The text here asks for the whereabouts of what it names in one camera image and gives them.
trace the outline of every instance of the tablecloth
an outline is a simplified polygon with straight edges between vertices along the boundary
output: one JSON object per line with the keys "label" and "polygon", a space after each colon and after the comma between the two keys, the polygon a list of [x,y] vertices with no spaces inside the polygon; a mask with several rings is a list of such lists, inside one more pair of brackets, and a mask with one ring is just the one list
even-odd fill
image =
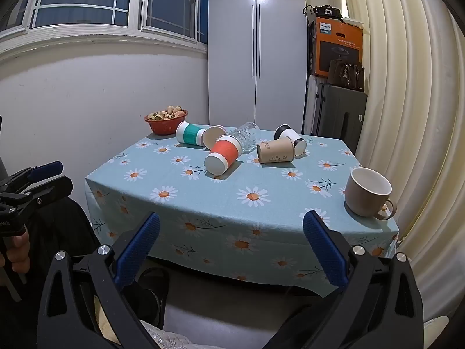
{"label": "tablecloth", "polygon": [[[257,139],[272,138],[261,131]],[[342,141],[303,138],[306,152],[292,162],[260,164],[254,150],[213,176],[203,166],[208,150],[151,134],[86,177],[94,231],[112,244],[154,211],[161,221],[150,252],[156,258],[325,296],[334,287],[303,234],[307,211],[373,255],[390,255],[398,228],[393,219],[362,218],[346,207],[346,182],[360,164]]]}

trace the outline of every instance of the white wall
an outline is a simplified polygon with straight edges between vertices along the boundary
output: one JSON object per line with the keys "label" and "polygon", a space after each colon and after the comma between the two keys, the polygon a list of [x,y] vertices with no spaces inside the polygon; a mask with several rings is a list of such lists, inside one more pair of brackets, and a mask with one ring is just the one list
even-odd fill
{"label": "white wall", "polygon": [[180,104],[208,123],[206,55],[147,44],[74,44],[0,63],[0,156],[9,174],[59,160],[85,211],[84,178]]}

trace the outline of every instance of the red bowl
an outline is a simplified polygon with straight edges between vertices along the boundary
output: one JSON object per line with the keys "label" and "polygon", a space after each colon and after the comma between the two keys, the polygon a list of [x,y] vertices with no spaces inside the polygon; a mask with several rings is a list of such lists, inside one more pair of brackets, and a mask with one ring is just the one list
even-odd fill
{"label": "red bowl", "polygon": [[184,122],[187,117],[187,110],[184,111],[185,114],[182,117],[172,118],[170,120],[148,120],[148,115],[144,117],[144,120],[148,123],[154,134],[171,135],[176,133],[178,126],[181,122]]}

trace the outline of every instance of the curtain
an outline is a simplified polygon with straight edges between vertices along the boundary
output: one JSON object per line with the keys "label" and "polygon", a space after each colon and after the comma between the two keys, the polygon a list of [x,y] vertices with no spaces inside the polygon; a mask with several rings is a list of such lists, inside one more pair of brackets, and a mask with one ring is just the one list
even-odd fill
{"label": "curtain", "polygon": [[464,293],[465,38],[442,0],[347,6],[367,31],[368,102],[356,156],[392,183],[395,220],[408,233],[399,250],[412,260],[429,319]]}

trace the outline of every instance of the gray suitcase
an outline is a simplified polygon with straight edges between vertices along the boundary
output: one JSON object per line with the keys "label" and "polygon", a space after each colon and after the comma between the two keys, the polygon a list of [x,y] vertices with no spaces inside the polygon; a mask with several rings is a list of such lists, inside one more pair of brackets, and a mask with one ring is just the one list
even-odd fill
{"label": "gray suitcase", "polygon": [[365,117],[367,95],[330,84],[318,86],[312,135],[341,139],[354,154]]}

